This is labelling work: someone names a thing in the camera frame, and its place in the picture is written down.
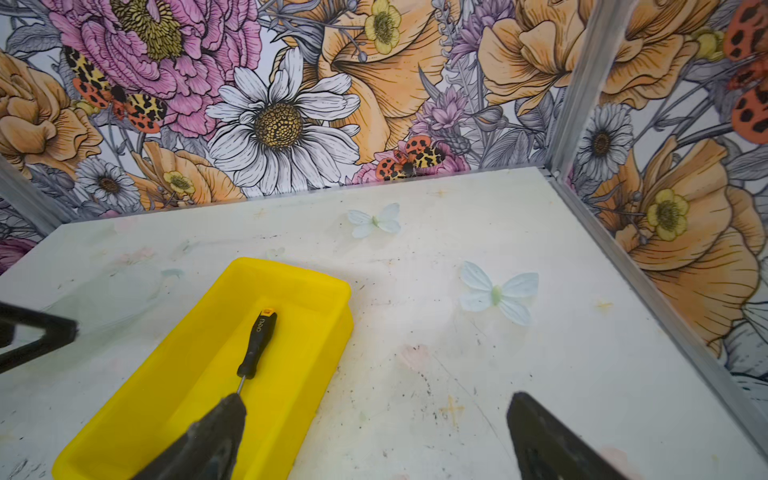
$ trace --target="yellow plastic tray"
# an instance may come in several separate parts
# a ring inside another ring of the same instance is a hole
[[[282,263],[240,258],[56,459],[57,480],[125,480],[237,390],[237,367],[259,311],[274,337],[247,380],[234,479],[290,473],[352,334],[349,285]]]

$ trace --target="white table surface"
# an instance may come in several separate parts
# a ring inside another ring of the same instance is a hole
[[[392,202],[399,235],[352,238],[348,210]],[[119,300],[95,300],[74,343],[0,375],[0,478],[50,478],[58,453],[238,257],[277,258],[353,287],[355,329],[292,480],[520,478],[505,422],[518,390],[594,448],[626,453],[635,478],[768,478],[534,168],[57,229],[0,277],[0,300],[42,309],[88,289]],[[533,325],[496,308],[462,311],[464,260],[499,284],[539,272]],[[161,270],[171,275],[161,281]]]

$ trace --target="screwdriver shaft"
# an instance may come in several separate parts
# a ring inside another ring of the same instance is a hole
[[[239,395],[239,394],[240,394],[240,390],[242,390],[242,389],[243,389],[243,384],[244,384],[244,383],[245,383],[245,377],[243,377],[243,378],[240,380],[240,386],[239,386],[239,387],[237,387],[237,395]]]

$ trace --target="floral wallpaper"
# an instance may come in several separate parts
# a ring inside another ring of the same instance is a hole
[[[0,0],[0,153],[81,218],[540,165],[591,9]]]
[[[565,181],[768,415],[766,27],[641,0]]]

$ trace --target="yellow flower center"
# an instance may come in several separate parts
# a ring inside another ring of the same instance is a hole
[[[181,44],[181,25],[174,18],[170,5],[162,0],[110,0],[112,12],[125,31],[135,31],[147,44],[147,56],[155,61],[178,58],[184,49]]]
[[[599,157],[604,157],[611,149],[611,136],[604,131],[598,132],[592,139],[592,151]]]
[[[186,177],[173,177],[170,179],[170,182],[181,190],[186,190],[192,186],[192,182]]]
[[[695,58],[712,62],[725,58],[723,53],[724,36],[723,32],[713,31],[709,27],[701,27],[690,34],[690,37],[699,44],[699,51],[696,53]]]
[[[185,177],[178,171],[166,172],[163,178],[170,185],[170,188],[177,194],[193,194],[195,191],[192,180]]]
[[[376,38],[384,43],[390,43],[392,33],[397,30],[397,27],[389,12],[382,12],[373,18],[373,29],[376,31]]]
[[[296,107],[275,104],[259,115],[253,129],[261,143],[267,147],[285,148],[299,140],[304,126]]]
[[[671,200],[659,204],[658,213],[659,226],[667,230],[674,230],[680,219],[680,209]]]
[[[112,180],[110,177],[99,178],[98,186],[108,194],[117,194],[120,192],[120,184]]]
[[[688,213],[688,202],[680,195],[675,195],[670,188],[656,194],[655,200],[656,203],[648,207],[648,223],[656,227],[656,235],[659,238],[671,242],[688,229],[685,217]]]
[[[376,0],[371,5],[371,15],[366,18],[366,37],[373,41],[376,51],[389,55],[400,42],[398,27],[402,21],[400,12],[389,0]]]

